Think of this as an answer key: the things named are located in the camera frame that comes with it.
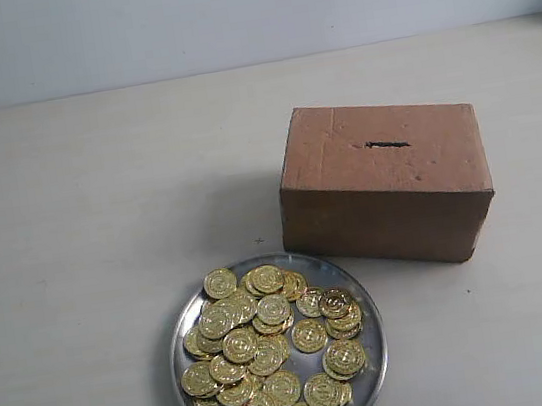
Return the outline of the brown cardboard slotted box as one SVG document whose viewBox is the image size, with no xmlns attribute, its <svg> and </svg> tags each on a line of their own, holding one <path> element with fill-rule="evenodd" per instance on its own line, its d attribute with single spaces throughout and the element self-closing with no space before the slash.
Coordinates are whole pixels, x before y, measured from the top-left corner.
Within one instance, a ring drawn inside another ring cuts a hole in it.
<svg viewBox="0 0 542 406">
<path fill-rule="evenodd" d="M 289 126 L 286 250 L 471 259 L 495 195 L 471 104 L 297 107 Z"/>
</svg>

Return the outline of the gold coin top centre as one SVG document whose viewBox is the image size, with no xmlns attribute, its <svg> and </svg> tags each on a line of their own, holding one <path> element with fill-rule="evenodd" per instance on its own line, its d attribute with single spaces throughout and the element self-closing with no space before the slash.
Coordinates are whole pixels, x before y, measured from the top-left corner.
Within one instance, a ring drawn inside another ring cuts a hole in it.
<svg viewBox="0 0 542 406">
<path fill-rule="evenodd" d="M 248 285 L 261 294 L 273 294 L 284 286 L 285 277 L 280 268 L 264 264 L 251 269 L 247 276 Z"/>
</svg>

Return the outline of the gold coin top left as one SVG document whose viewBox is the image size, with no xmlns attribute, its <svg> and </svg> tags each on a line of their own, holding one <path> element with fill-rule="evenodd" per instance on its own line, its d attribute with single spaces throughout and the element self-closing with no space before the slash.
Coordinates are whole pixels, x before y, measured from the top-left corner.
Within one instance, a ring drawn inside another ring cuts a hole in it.
<svg viewBox="0 0 542 406">
<path fill-rule="evenodd" d="M 236 275 L 228 268 L 218 268 L 208 272 L 203 280 L 204 290 L 211 298 L 224 299 L 237 289 Z"/>
</svg>

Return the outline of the gold coin right dark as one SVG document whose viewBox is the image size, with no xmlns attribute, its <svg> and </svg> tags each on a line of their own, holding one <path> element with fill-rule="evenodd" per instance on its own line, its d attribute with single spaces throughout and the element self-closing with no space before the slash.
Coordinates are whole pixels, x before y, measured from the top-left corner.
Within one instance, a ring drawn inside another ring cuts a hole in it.
<svg viewBox="0 0 542 406">
<path fill-rule="evenodd" d="M 352 305 L 352 295 L 343 288 L 325 290 L 318 301 L 319 311 L 323 316 L 330 319 L 339 319 L 348 314 Z"/>
</svg>

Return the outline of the gold coin centre single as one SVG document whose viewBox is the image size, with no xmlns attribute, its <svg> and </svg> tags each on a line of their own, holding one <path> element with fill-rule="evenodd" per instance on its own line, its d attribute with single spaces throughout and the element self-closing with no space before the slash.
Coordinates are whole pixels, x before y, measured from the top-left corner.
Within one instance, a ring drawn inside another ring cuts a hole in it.
<svg viewBox="0 0 542 406">
<path fill-rule="evenodd" d="M 325 326 L 314 318 L 298 321 L 291 331 L 295 348 L 303 353 L 320 351 L 326 345 L 327 338 Z"/>
</svg>

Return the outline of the round steel plate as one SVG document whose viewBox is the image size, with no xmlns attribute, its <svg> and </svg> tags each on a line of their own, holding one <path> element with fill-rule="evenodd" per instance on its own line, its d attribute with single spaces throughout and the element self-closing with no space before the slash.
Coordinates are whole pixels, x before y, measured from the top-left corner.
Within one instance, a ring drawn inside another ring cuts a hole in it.
<svg viewBox="0 0 542 406">
<path fill-rule="evenodd" d="M 373 406 L 387 368 L 381 317 L 364 287 L 294 253 L 209 272 L 172 336 L 181 406 Z"/>
</svg>

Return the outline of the gold coin centre pile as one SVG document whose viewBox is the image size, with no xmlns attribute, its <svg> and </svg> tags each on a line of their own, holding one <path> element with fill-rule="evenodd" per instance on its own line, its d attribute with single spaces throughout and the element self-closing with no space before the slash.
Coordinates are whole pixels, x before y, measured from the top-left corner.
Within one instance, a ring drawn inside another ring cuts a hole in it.
<svg viewBox="0 0 542 406">
<path fill-rule="evenodd" d="M 222 342 L 223 354 L 234 364 L 248 363 L 256 355 L 258 335 L 248 328 L 233 329 Z"/>
</svg>

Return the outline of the gold coin lower right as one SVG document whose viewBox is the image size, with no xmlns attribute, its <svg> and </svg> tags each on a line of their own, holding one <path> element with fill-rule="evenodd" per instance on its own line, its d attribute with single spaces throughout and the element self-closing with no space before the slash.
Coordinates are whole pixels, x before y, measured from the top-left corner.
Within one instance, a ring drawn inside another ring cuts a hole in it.
<svg viewBox="0 0 542 406">
<path fill-rule="evenodd" d="M 324 353 L 326 367 L 343 376 L 356 374 L 365 360 L 366 353 L 362 344 L 353 339 L 335 340 Z"/>
</svg>

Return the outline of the gold coin far left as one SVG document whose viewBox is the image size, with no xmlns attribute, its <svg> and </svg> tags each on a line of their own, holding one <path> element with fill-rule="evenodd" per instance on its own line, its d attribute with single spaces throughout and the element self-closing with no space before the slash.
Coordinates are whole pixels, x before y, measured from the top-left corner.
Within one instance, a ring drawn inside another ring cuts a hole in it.
<svg viewBox="0 0 542 406">
<path fill-rule="evenodd" d="M 209 361 L 192 363 L 181 376 L 180 386 L 191 397 L 209 398 L 219 392 L 220 383 L 210 375 Z"/>
</svg>

